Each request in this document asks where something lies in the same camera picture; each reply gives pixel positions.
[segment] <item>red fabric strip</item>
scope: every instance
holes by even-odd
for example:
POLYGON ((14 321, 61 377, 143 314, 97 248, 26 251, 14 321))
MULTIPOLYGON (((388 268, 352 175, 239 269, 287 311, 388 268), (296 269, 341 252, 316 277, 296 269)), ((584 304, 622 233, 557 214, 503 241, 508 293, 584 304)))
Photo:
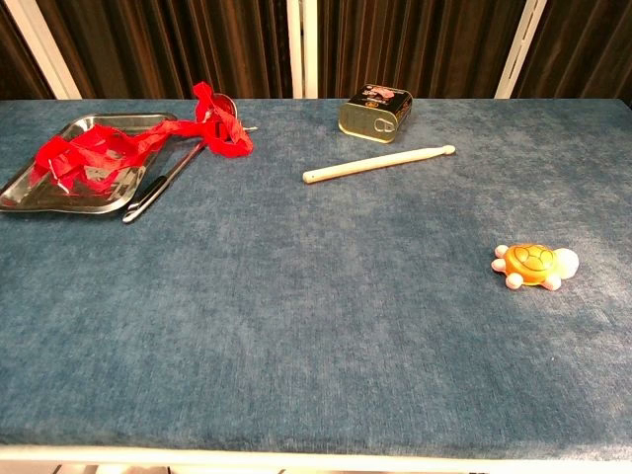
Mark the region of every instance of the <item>red fabric strip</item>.
POLYGON ((250 154, 253 142, 232 114, 232 103, 225 96, 214 95, 204 82, 194 86, 194 93, 198 99, 196 121, 165 120, 135 136, 102 125, 95 125, 69 141, 54 136, 36 154, 30 174, 31 186, 50 173, 50 178, 69 192, 76 181, 96 193, 105 192, 120 170, 142 166, 147 157, 160 150, 173 135, 198 136, 211 151, 229 158, 250 154), (92 180, 88 178, 86 167, 109 173, 102 180, 92 180))

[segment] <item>white turtle head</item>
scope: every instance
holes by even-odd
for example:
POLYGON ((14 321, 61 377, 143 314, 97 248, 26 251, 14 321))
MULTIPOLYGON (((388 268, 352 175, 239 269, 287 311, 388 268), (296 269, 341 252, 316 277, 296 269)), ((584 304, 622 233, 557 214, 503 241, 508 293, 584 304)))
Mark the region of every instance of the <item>white turtle head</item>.
POLYGON ((557 269, 561 279, 573 277, 580 265, 580 258, 569 249, 557 249, 557 269))

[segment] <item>metal tray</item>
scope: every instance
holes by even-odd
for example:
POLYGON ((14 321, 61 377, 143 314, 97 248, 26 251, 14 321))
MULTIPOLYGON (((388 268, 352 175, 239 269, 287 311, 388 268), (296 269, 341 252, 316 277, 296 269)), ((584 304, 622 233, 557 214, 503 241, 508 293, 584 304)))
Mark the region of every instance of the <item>metal tray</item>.
MULTIPOLYGON (((93 114, 78 118, 63 128, 59 135, 66 139, 89 130, 95 124, 113 126, 123 132, 134 135, 148 130, 163 120, 177 119, 172 114, 93 114)), ((117 210, 126 205, 134 196, 143 176, 156 158, 153 153, 145 165, 138 168, 121 170, 110 189, 96 194, 81 183, 76 183, 73 194, 67 194, 55 185, 49 176, 45 176, 31 187, 29 174, 33 168, 33 160, 9 181, 0 191, 0 211, 37 212, 58 211, 84 214, 103 214, 117 210)))

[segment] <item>wooden drumstick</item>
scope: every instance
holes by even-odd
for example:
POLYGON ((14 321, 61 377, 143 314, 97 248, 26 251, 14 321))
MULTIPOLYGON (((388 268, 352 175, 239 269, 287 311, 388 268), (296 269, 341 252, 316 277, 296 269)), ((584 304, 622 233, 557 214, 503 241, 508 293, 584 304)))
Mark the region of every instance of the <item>wooden drumstick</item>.
POLYGON ((366 160, 352 161, 343 165, 330 166, 320 170, 306 171, 303 173, 303 181, 307 184, 319 181, 331 180, 341 176, 352 175, 362 171, 376 170, 387 166, 402 165, 413 161, 427 160, 440 155, 451 155, 456 151, 452 145, 445 145, 440 148, 421 148, 419 150, 394 153, 392 155, 377 156, 366 160))

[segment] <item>turtle leg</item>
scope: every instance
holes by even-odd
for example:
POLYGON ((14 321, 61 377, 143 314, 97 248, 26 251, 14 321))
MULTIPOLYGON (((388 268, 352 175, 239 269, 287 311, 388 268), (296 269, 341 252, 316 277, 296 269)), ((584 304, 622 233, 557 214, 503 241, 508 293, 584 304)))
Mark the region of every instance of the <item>turtle leg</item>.
POLYGON ((555 291, 562 286, 562 279, 557 274, 549 275, 546 280, 542 282, 542 286, 551 291, 555 291))
POLYGON ((494 272, 504 273, 506 267, 507 264, 505 263, 504 259, 496 259, 494 262, 492 262, 492 269, 494 270, 494 272))
POLYGON ((509 274, 505 279, 505 284, 509 289, 518 289, 522 286, 522 282, 524 278, 522 278, 521 274, 509 274))
POLYGON ((501 259, 508 249, 509 247, 507 245, 499 245, 496 249, 494 249, 494 253, 496 254, 496 257, 501 259))

